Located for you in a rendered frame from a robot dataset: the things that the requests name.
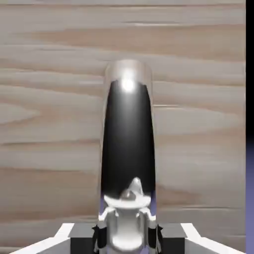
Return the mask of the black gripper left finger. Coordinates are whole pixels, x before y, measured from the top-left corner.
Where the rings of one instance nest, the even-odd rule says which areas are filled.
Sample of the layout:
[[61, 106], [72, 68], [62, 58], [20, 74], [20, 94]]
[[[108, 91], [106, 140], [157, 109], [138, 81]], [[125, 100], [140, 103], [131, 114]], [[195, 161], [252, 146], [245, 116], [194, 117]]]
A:
[[105, 254], [97, 246], [95, 229], [92, 223], [63, 223], [53, 237], [10, 254]]

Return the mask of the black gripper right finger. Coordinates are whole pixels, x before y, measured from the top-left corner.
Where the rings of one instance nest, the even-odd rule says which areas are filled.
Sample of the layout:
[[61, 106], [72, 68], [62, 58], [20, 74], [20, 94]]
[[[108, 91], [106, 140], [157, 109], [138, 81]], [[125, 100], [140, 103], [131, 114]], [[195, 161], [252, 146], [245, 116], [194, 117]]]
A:
[[192, 223], [149, 226], [149, 254], [246, 254], [207, 237]]

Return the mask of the light wood cabinet door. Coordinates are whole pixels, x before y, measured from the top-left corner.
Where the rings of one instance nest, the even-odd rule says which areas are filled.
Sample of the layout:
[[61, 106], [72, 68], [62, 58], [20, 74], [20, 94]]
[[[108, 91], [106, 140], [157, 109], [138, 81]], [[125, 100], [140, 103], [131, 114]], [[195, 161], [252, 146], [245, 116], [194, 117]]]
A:
[[94, 221], [107, 63], [153, 73], [158, 213], [245, 250], [246, 0], [0, 0], [0, 254]]

